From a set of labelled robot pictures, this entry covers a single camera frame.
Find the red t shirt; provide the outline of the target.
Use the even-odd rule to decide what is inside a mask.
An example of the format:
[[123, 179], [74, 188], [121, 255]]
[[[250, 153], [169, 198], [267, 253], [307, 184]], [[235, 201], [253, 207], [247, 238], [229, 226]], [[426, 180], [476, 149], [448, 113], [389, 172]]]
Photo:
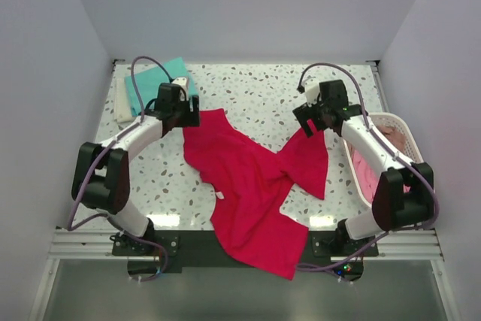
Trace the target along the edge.
[[236, 130], [223, 109], [202, 111], [186, 128], [184, 159], [214, 191], [210, 222], [233, 259], [287, 280], [295, 275], [308, 228], [280, 208], [294, 185], [323, 200], [328, 173], [324, 132], [299, 129], [278, 152]]

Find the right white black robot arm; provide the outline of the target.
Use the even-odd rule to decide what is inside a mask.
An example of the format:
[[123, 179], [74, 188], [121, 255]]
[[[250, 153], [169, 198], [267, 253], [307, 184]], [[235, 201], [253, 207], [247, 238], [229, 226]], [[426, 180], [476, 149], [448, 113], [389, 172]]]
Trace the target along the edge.
[[350, 104], [342, 80], [300, 86], [306, 102], [293, 114], [307, 136], [330, 129], [353, 145], [379, 180], [371, 209], [341, 220], [326, 242], [330, 254], [352, 255], [362, 240], [407, 226], [420, 226], [436, 214], [434, 172], [414, 162], [388, 141], [360, 104]]

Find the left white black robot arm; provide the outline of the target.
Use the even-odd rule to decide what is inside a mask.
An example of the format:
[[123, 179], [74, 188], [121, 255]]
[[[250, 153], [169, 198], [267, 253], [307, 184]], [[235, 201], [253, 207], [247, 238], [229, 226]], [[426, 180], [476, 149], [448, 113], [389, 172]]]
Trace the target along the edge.
[[153, 222], [130, 200], [130, 162], [151, 144], [175, 128], [200, 126], [199, 97], [189, 95], [189, 79], [177, 77], [159, 85], [158, 94], [133, 123], [101, 143], [81, 145], [71, 196], [74, 206], [68, 218], [68, 230], [85, 222], [73, 224], [78, 205], [97, 211], [127, 234], [129, 246], [139, 255], [151, 253], [156, 245]]

